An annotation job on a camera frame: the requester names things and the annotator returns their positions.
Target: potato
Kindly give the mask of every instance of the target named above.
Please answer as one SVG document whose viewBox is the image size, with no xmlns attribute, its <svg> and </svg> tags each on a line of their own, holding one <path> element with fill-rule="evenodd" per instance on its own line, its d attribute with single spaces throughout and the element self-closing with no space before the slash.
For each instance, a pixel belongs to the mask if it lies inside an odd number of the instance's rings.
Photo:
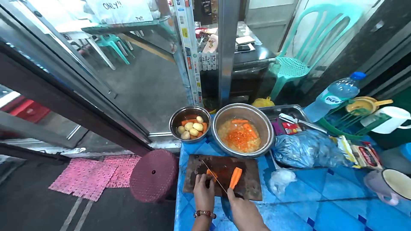
<svg viewBox="0 0 411 231">
<path fill-rule="evenodd" d="M 178 133 L 183 134 L 185 132 L 185 128 L 183 126 L 179 126 L 177 128 Z"/>
<path fill-rule="evenodd" d="M 190 135 L 197 136 L 198 134 L 199 134 L 199 132 L 195 128 L 190 129 Z"/>
<path fill-rule="evenodd" d="M 197 116 L 196 120 L 198 121 L 198 123 L 203 123 L 204 120 L 201 116 Z"/>
<path fill-rule="evenodd" d="M 190 139 L 190 133 L 188 131 L 184 131 L 183 134 L 181 134 L 181 139 L 183 140 Z"/>
<path fill-rule="evenodd" d="M 194 124 L 194 123 L 192 123 L 192 122 L 186 123 L 186 124 L 184 125 L 184 129 L 185 129 L 186 131 L 189 131 L 191 128 L 193 128 L 193 124 Z"/>
<path fill-rule="evenodd" d="M 193 124 L 193 128 L 195 128 L 195 130 L 197 130 L 197 131 L 202 131 L 203 130 L 203 125 L 199 124 L 199 123 L 195 123 L 195 124 Z"/>
</svg>

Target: cutting board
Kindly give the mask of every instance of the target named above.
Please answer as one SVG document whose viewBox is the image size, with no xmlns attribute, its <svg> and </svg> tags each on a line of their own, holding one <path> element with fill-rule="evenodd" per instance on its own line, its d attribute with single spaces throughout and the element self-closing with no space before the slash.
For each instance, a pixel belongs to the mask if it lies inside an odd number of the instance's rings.
<svg viewBox="0 0 411 231">
<path fill-rule="evenodd" d="M 234 193 L 248 200 L 263 200 L 257 161 L 254 159 L 239 159 L 235 157 L 190 155 L 187 163 L 183 192 L 193 193 L 196 175 L 207 172 L 207 167 L 202 160 L 217 174 L 217 179 L 225 190 L 230 186 L 231 175 L 234 169 L 239 167 L 242 169 L 242 174 L 238 184 L 234 188 Z M 218 182 L 215 183 L 214 191 L 216 196 L 227 197 L 227 194 Z"/>
</svg>

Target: hand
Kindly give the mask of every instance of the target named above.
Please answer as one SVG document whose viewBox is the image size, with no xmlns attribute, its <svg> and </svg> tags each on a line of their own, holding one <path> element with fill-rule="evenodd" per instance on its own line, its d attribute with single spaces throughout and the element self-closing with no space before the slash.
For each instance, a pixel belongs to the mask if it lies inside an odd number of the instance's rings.
<svg viewBox="0 0 411 231">
<path fill-rule="evenodd" d="M 210 180 L 210 187 L 206 187 L 207 175 L 196 175 L 196 184 L 194 186 L 194 199 L 196 202 L 196 211 L 214 211 L 214 181 Z"/>
<path fill-rule="evenodd" d="M 231 188 L 227 190 L 227 194 L 231 211 L 233 211 L 234 224 L 239 231 L 269 231 L 253 202 L 235 197 L 234 191 Z"/>
</svg>

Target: plastic water bottle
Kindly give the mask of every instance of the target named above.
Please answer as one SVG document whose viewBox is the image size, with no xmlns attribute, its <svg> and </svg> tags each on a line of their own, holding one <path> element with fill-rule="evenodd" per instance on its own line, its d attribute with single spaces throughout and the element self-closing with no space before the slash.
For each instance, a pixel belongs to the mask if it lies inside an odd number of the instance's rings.
<svg viewBox="0 0 411 231">
<path fill-rule="evenodd" d="M 358 80 L 365 78 L 365 76 L 362 72 L 354 72 L 350 77 L 330 84 L 313 103 L 304 109 L 308 119 L 311 122 L 316 122 L 326 116 L 331 109 L 358 95 L 360 93 Z"/>
</svg>

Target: maroon plastic stool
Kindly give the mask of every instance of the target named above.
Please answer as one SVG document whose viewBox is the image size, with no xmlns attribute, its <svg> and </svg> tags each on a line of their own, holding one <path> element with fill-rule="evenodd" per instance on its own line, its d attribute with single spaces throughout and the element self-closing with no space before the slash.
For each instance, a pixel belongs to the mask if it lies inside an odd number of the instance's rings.
<svg viewBox="0 0 411 231">
<path fill-rule="evenodd" d="M 141 202 L 160 202 L 172 188 L 178 175 L 177 158 L 158 149 L 144 155 L 130 176 L 130 189 Z"/>
</svg>

